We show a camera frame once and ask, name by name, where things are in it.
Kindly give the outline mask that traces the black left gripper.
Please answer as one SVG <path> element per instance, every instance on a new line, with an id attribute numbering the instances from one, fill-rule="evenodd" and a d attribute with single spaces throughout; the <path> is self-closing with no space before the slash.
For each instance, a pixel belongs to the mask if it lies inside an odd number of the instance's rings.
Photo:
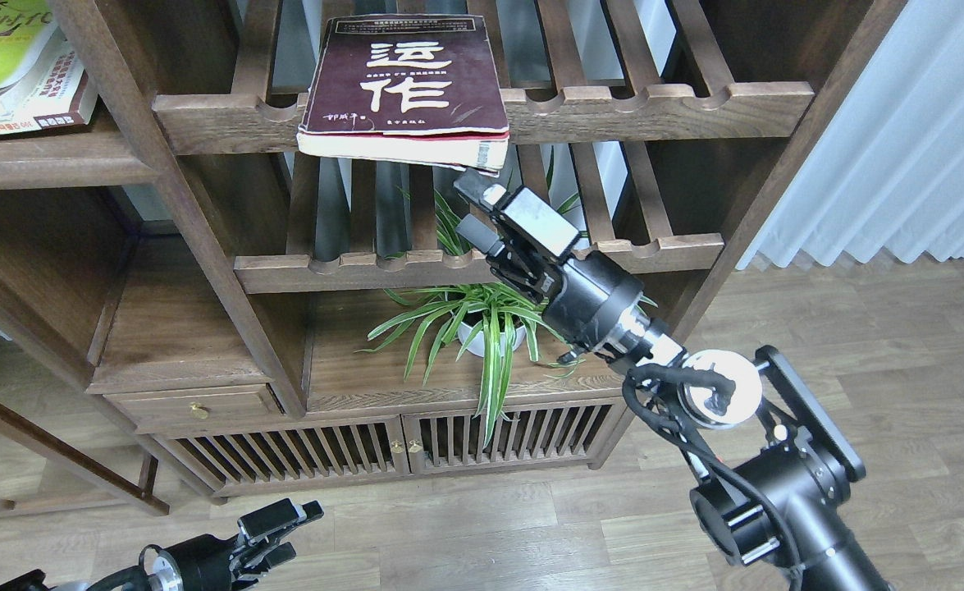
<path id="1" fill-rule="evenodd" d="M 226 541 L 203 534 L 170 547 L 148 545 L 144 552 L 157 553 L 148 584 L 152 590 L 249 589 L 261 575 L 294 560 L 286 536 L 322 516 L 320 502 L 300 505 L 284 498 L 241 516 L 240 534 Z"/>

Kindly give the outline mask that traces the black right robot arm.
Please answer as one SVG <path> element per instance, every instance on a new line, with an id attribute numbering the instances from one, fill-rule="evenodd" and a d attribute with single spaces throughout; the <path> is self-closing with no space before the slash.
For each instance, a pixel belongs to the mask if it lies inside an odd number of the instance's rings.
<path id="1" fill-rule="evenodd" d="M 475 171 L 455 189 L 487 217 L 458 233 L 542 306 L 565 359 L 605 360 L 629 410 L 681 451 L 692 509 L 729 564 L 767 561 L 793 590 L 891 589 L 837 512 L 863 460 L 777 348 L 689 353 L 640 309 L 642 281 L 601 251 L 576 254 L 579 230 L 533 191 Z"/>

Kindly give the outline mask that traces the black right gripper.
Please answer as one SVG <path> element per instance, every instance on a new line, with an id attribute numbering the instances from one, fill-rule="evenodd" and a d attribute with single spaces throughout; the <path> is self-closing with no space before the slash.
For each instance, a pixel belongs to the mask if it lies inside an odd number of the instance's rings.
<path id="1" fill-rule="evenodd" d="M 613 370 L 681 365 L 683 347 L 668 325 L 639 308 L 642 281 L 602 252 L 569 257 L 579 230 L 533 191 L 508 192 L 478 171 L 463 172 L 453 187 L 505 238 L 474 216 L 456 232 L 486 256 L 498 280 L 527 300 L 546 300 L 542 319 L 576 351 L 595 353 Z"/>

